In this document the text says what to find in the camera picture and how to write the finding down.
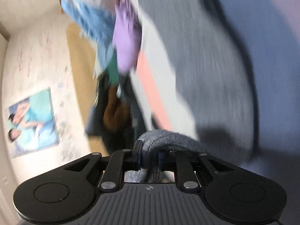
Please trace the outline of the grey knit sweater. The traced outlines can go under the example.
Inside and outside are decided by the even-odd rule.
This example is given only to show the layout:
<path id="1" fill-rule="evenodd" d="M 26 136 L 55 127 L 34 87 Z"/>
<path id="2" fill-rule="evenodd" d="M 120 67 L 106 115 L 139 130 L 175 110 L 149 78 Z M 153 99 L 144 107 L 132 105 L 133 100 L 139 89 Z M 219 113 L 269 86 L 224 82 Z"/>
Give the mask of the grey knit sweater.
<path id="1" fill-rule="evenodd" d="M 154 22 L 175 70 L 176 90 L 195 119 L 198 141 L 153 130 L 143 135 L 141 180 L 154 180 L 153 157 L 175 148 L 234 165 L 254 149 L 254 99 L 247 59 L 224 25 L 216 0 L 138 0 Z"/>

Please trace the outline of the dark clothes pile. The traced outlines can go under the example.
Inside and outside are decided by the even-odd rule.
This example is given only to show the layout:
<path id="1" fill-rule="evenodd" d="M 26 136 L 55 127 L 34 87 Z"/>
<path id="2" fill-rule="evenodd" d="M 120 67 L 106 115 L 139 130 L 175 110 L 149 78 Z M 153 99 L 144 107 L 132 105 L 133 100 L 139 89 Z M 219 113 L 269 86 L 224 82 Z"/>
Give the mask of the dark clothes pile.
<path id="1" fill-rule="evenodd" d="M 146 124 L 130 77 L 122 76 L 118 85 L 112 85 L 109 74 L 104 72 L 97 81 L 95 100 L 85 133 L 89 137 L 100 137 L 110 155 L 120 149 L 132 149 L 146 132 Z"/>

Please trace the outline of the green cloth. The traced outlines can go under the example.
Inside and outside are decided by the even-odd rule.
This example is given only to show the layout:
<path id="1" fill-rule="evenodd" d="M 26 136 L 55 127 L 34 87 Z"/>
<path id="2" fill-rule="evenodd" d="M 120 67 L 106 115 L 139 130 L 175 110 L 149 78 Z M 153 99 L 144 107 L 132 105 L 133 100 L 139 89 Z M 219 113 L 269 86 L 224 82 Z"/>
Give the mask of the green cloth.
<path id="1" fill-rule="evenodd" d="M 115 50 L 113 52 L 110 63 L 107 67 L 107 73 L 108 73 L 110 85 L 118 86 L 119 85 L 119 71 L 117 68 L 117 54 L 116 54 Z"/>

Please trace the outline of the folded purple garment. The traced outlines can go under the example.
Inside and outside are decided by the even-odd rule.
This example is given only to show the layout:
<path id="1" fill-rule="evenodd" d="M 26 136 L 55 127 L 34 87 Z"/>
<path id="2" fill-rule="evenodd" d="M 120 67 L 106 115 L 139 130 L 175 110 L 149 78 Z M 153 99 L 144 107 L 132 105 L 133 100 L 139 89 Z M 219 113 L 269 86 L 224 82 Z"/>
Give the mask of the folded purple garment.
<path id="1" fill-rule="evenodd" d="M 121 0 L 115 11 L 113 44 L 116 48 L 118 71 L 125 75 L 137 67 L 142 27 L 130 0 Z"/>

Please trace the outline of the striped crumpled duvet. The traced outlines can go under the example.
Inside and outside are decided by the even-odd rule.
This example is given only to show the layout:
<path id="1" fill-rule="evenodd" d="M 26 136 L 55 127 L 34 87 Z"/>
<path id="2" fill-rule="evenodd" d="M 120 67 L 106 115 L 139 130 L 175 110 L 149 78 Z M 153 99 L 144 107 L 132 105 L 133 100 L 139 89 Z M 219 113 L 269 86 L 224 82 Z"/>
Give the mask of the striped crumpled duvet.
<path id="1" fill-rule="evenodd" d="M 112 38 L 119 0 L 61 0 L 61 8 L 96 44 L 94 77 L 105 71 L 113 58 Z"/>

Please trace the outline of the wall portrait poster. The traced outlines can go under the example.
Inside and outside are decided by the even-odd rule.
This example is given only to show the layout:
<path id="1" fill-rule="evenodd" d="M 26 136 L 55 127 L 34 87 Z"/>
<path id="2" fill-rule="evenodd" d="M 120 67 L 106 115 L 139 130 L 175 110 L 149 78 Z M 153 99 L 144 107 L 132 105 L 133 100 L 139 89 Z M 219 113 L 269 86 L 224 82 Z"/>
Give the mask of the wall portrait poster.
<path id="1" fill-rule="evenodd" d="M 60 143 L 50 88 L 6 108 L 4 120 L 10 158 L 17 158 Z"/>

